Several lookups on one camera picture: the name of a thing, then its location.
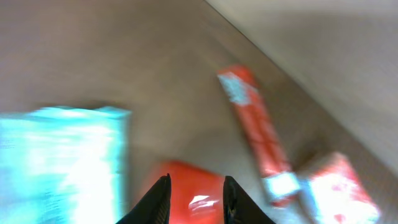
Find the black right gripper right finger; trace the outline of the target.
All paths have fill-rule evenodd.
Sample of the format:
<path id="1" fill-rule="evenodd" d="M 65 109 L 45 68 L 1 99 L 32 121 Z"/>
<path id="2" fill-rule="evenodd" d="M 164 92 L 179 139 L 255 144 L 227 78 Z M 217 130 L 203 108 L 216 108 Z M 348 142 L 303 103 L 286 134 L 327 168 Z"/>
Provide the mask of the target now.
<path id="1" fill-rule="evenodd" d="M 275 224 L 231 176 L 223 184 L 224 224 Z"/>

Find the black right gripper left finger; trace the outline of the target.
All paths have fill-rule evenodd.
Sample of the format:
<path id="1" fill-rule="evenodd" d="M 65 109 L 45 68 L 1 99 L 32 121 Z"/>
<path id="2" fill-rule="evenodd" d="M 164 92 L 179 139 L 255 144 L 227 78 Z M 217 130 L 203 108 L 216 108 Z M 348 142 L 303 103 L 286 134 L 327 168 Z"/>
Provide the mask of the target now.
<path id="1" fill-rule="evenodd" d="M 116 224 L 169 224 L 171 183 L 170 174 L 160 177 Z"/>

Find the red yellow sauce bottle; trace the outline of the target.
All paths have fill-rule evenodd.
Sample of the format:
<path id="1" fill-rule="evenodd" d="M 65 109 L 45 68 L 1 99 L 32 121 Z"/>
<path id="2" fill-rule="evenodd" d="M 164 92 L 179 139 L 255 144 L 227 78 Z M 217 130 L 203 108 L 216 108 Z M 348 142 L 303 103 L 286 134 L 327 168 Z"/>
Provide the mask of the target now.
<path id="1" fill-rule="evenodd" d="M 139 195 L 167 174 L 172 187 L 170 224 L 223 223 L 222 175 L 181 161 L 163 161 L 144 179 Z"/>

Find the red sauce sachet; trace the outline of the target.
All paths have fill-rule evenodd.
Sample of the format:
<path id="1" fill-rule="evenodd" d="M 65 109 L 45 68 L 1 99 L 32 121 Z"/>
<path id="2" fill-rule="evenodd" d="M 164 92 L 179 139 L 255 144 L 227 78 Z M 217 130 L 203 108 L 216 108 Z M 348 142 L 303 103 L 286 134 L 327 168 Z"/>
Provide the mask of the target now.
<path id="1" fill-rule="evenodd" d="M 219 71 L 218 80 L 239 118 L 253 151 L 267 200 L 285 207 L 300 186 L 250 70 L 235 65 Z"/>

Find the red white small box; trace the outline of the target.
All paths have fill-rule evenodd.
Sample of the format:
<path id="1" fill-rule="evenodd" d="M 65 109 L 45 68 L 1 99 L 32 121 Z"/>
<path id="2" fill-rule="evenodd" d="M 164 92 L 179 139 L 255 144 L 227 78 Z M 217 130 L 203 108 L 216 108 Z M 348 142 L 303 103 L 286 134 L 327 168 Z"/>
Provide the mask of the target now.
<path id="1" fill-rule="evenodd" d="M 345 155 L 315 156 L 296 174 L 302 188 L 299 202 L 311 223 L 374 224 L 379 220 L 379 207 Z"/>

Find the pale green wipes packet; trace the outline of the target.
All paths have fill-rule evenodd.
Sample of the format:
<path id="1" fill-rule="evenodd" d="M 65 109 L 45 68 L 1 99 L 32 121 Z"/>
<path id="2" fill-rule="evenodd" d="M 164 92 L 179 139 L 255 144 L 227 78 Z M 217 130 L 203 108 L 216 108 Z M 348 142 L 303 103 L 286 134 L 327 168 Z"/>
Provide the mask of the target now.
<path id="1" fill-rule="evenodd" d="M 110 106 L 2 114 L 1 222 L 118 222 L 129 117 Z"/>

